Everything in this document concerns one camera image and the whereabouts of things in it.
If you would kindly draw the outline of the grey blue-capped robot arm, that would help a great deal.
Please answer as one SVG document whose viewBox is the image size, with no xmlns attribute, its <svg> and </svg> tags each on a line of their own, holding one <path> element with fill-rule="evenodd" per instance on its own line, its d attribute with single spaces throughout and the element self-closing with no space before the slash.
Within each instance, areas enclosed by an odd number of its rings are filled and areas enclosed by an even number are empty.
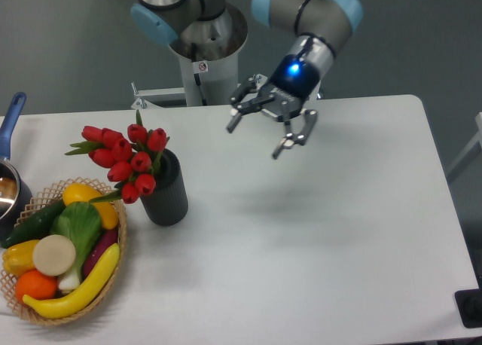
<svg viewBox="0 0 482 345">
<path fill-rule="evenodd" d="M 317 97 L 363 8 L 359 0 L 252 0 L 251 10 L 259 23 L 296 39 L 271 75 L 244 81 L 238 79 L 238 55 L 248 26 L 228 0 L 138 0 L 130 14 L 147 37 L 178 57 L 187 105 L 230 105 L 228 131 L 256 112 L 282 123 L 285 134 L 272 154 L 277 158 L 307 142 L 318 114 L 305 103 Z"/>
</svg>

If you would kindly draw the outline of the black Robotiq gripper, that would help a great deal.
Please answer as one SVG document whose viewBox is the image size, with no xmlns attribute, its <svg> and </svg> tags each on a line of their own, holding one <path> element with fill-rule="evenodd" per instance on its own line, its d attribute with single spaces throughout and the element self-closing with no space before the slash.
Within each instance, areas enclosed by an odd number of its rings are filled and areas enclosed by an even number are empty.
<svg viewBox="0 0 482 345">
<path fill-rule="evenodd" d="M 275 121 L 283 122 L 285 135 L 273 150 L 277 160 L 284 150 L 305 146 L 318 119 L 314 109 L 302 109 L 320 80 L 317 68 L 294 54 L 285 56 L 269 77 L 253 75 L 245 79 L 230 96 L 231 119 L 226 131 L 232 133 L 247 114 L 262 111 Z M 288 114 L 283 114 L 282 102 L 287 102 Z M 291 119 L 300 115 L 304 125 L 299 133 L 291 128 Z"/>
</svg>

